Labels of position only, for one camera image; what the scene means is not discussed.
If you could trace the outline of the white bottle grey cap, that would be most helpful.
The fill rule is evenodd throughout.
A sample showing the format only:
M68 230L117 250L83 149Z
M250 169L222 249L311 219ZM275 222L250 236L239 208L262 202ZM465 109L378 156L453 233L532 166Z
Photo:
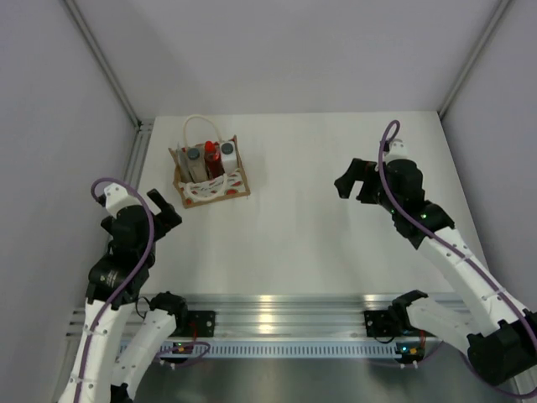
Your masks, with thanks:
M231 140L220 144L220 154L222 168L230 175L239 167L235 142Z

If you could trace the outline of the red liquid bottle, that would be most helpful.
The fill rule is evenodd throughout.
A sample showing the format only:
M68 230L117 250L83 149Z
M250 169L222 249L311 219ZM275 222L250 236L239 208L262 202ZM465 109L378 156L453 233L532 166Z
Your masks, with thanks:
M204 159L208 174L217 178L224 174L220 152L215 143L206 141L204 145Z

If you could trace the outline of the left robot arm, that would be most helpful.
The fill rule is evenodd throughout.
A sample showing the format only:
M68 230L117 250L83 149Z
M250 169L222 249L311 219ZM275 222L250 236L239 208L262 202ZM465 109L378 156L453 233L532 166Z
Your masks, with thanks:
M155 244L182 222L175 208L155 189L147 204L119 184L98 197L109 215L102 227L111 240L91 268L86 289L85 321L62 402L131 402L156 355L171 335L184 333L190 316L183 297L161 292L149 302L141 327L121 351L127 321L156 260Z

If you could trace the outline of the clear square bottle black label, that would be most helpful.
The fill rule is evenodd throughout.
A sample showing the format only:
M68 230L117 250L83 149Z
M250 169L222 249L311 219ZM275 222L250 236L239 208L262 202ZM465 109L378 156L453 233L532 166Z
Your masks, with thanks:
M208 180L205 160L198 148L188 148L186 151L187 165L192 181L200 183Z

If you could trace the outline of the burlap watermelon canvas bag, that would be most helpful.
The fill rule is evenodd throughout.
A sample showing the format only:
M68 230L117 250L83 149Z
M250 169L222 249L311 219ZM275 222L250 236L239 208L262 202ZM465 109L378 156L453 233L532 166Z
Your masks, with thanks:
M237 138L232 137L230 139L224 139L222 137L220 129L208 117L195 114L195 115L190 115L189 117L185 119L185 122L182 127L183 144L180 147L184 148L185 152L187 151L188 148L198 148L201 152L202 157L204 158L205 142L200 143L200 144L190 144L188 140L188 134L187 134L188 124L191 121L196 120L196 119L209 123L212 126L214 133L216 135L216 139L212 142L216 144L219 152L220 152L220 144L225 143L227 141L231 141L231 140L235 142L235 145L237 148L237 157L238 157L239 167L230 175L224 172L223 175L218 176L217 178L211 178L208 174L206 164L205 164L206 173L208 176L207 181L200 182L200 183L195 183L195 182L184 183L181 180L181 175L180 175L181 170L180 170L180 163L178 160L178 155L176 152L177 147L176 149L169 149L169 153L175 164L173 186L180 195L180 199L182 201L183 207L193 208L193 207L199 207L199 206L211 204L213 202L220 202L220 201L224 201L228 199L249 196L251 194L251 190L248 184L247 173L243 167L242 159L239 153Z

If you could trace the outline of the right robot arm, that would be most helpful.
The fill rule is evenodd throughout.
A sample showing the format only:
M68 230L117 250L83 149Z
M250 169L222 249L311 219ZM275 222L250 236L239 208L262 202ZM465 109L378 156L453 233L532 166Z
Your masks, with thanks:
M423 291L393 300L388 311L399 333L428 332L457 349L488 384L500 385L536 365L536 315L513 298L469 249L451 217L425 197L423 175L412 160L384 165L353 159L335 180L347 199L389 212L397 232L426 257L464 302L467 315L445 308Z

